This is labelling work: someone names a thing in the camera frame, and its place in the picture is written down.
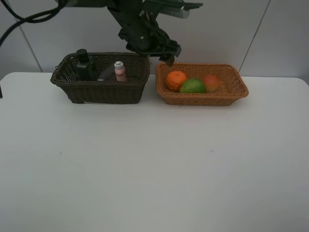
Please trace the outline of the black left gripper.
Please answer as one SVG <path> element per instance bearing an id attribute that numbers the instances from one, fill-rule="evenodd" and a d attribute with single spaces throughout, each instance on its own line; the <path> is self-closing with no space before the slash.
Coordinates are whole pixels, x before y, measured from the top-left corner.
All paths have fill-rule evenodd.
<path id="1" fill-rule="evenodd" d="M 172 66 L 181 53 L 181 46 L 162 30 L 156 18 L 141 8 L 109 7 L 109 12 L 121 26 L 118 36 L 127 42 L 126 48 L 142 56 L 165 58 Z"/>

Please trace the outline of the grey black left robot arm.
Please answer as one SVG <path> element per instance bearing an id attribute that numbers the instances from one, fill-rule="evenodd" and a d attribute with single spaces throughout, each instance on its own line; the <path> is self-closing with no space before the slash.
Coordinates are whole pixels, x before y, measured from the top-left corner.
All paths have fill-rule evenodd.
<path id="1" fill-rule="evenodd" d="M 162 30 L 156 18 L 166 6 L 162 0 L 58 0 L 63 7 L 104 8 L 120 25 L 126 49 L 144 57 L 158 57 L 172 66 L 181 46 Z"/>

